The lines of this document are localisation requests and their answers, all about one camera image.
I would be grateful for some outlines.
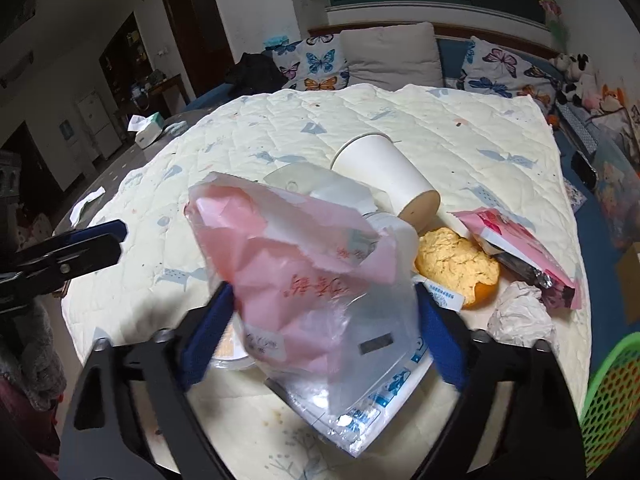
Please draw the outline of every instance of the pink butterfly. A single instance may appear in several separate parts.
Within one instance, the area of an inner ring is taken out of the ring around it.
[[[482,60],[487,63],[503,63],[507,72],[511,74],[511,77],[516,77],[516,65],[518,64],[518,60],[515,56],[507,54],[501,48],[492,48],[491,53],[484,56]]]
[[[287,76],[287,78],[291,81],[292,79],[296,78],[296,75],[298,74],[299,66],[300,66],[300,62],[294,63],[293,65],[291,65],[290,68],[284,68],[283,66],[281,66],[280,71],[282,72],[283,75]]]

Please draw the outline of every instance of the black bag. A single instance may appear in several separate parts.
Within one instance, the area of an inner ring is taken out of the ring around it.
[[[287,81],[273,59],[264,54],[246,52],[225,75],[225,83],[234,86],[229,92],[232,99],[241,95],[271,94],[280,90]]]

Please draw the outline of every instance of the pillow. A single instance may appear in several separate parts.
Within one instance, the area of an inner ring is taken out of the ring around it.
[[[472,36],[457,88],[507,98],[530,95],[547,115],[560,84],[517,54]]]
[[[395,91],[412,83],[442,86],[442,68],[433,25],[344,30],[340,34],[349,64],[349,86],[371,83]]]
[[[340,34],[277,46],[273,51],[273,61],[289,79],[283,88],[340,90],[349,81],[349,67],[340,44]]]

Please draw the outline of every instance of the gray fur cloth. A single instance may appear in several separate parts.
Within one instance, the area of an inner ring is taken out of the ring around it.
[[[65,391],[66,379],[53,348],[49,315],[38,299],[32,305],[26,314],[13,318],[24,346],[20,356],[15,356],[0,336],[0,374],[24,392],[34,409],[46,412]]]

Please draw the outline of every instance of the butterfly pillow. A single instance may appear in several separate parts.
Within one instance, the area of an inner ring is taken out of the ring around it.
[[[288,78],[283,88],[293,90],[340,90],[349,81],[339,34],[276,47],[273,60]]]
[[[529,95],[547,115],[558,85],[553,76],[517,54],[473,36],[456,87],[506,98]]]

